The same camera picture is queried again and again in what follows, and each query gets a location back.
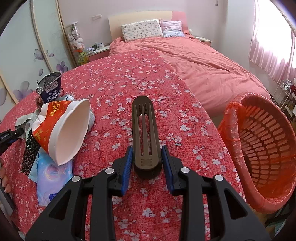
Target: red floral tablecloth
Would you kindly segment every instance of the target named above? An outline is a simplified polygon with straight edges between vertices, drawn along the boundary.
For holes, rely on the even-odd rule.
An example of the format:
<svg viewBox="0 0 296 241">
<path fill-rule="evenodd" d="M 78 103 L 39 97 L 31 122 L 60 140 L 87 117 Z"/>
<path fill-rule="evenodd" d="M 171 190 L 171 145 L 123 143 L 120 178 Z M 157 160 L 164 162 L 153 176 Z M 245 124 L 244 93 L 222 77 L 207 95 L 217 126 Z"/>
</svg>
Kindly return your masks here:
<svg viewBox="0 0 296 241">
<path fill-rule="evenodd" d="M 161 146 L 200 175 L 222 174 L 244 198 L 243 190 L 216 127 L 194 94 L 174 70 L 153 50 L 133 51 L 103 58 L 63 74 L 62 86 L 76 99 L 88 98 L 96 116 L 92 130 L 74 160 L 74 174 L 83 178 L 110 167 L 132 145 L 131 104 L 146 95 L 155 109 Z M 0 132 L 14 129 L 16 119 L 36 109 L 33 93 L 4 118 Z M 12 218 L 27 232 L 43 208 L 38 205 L 36 184 L 21 173 L 25 141 L 15 142 L 2 158 L 12 182 L 16 211 Z M 205 200 L 205 232 L 209 217 Z M 178 240 L 182 198 L 172 197 L 163 171 L 141 180 L 132 171 L 124 197 L 113 197 L 116 237 L 119 241 Z M 86 219 L 89 235 L 90 206 Z"/>
</svg>

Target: white patterned pillow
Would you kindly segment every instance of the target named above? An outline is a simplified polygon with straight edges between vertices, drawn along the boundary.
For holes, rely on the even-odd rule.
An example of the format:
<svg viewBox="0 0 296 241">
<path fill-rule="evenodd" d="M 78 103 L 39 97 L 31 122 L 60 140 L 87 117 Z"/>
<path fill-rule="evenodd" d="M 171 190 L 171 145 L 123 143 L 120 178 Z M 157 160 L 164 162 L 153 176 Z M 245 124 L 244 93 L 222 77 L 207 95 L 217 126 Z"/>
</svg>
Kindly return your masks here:
<svg viewBox="0 0 296 241">
<path fill-rule="evenodd" d="M 126 42 L 148 37 L 163 37 L 158 19 L 125 24 L 121 31 Z"/>
</svg>

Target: human hand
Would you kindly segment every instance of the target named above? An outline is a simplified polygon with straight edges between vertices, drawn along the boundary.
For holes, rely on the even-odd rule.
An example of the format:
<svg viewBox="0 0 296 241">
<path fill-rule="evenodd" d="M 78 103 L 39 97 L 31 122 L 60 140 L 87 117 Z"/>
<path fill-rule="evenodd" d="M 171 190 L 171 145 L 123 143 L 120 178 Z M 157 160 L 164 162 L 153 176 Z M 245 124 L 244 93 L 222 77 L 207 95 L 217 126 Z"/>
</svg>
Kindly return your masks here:
<svg viewBox="0 0 296 241">
<path fill-rule="evenodd" d="M 8 176 L 6 175 L 6 169 L 3 167 L 4 161 L 0 157 L 1 169 L 0 169 L 0 178 L 2 179 L 1 185 L 4 189 L 4 192 L 11 192 L 11 186 L 9 184 Z"/>
</svg>

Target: pillow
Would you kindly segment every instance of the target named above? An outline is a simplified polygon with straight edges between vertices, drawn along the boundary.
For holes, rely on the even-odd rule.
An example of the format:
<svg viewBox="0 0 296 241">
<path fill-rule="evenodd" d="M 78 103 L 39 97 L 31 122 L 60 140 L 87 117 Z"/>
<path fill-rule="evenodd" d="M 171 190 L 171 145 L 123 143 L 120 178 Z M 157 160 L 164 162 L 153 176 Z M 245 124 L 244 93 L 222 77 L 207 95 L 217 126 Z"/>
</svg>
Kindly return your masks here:
<svg viewBox="0 0 296 241">
<path fill-rule="evenodd" d="M 162 19 L 159 21 L 164 37 L 185 37 L 182 32 L 182 21 L 165 21 Z"/>
<path fill-rule="evenodd" d="M 158 19 L 125 24 L 121 31 L 126 42 L 148 37 L 163 37 Z"/>
</svg>

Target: wall outlet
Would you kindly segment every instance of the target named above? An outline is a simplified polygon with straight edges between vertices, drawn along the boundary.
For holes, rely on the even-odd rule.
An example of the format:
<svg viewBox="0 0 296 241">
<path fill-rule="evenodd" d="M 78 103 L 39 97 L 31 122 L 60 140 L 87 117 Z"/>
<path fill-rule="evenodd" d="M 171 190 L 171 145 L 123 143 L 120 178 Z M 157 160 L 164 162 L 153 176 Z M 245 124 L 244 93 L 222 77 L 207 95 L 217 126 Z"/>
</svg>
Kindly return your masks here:
<svg viewBox="0 0 296 241">
<path fill-rule="evenodd" d="M 96 16 L 93 16 L 91 17 L 91 19 L 94 21 L 94 20 L 97 20 L 99 18 L 102 18 L 102 14 L 99 14 L 99 15 L 96 15 Z"/>
</svg>

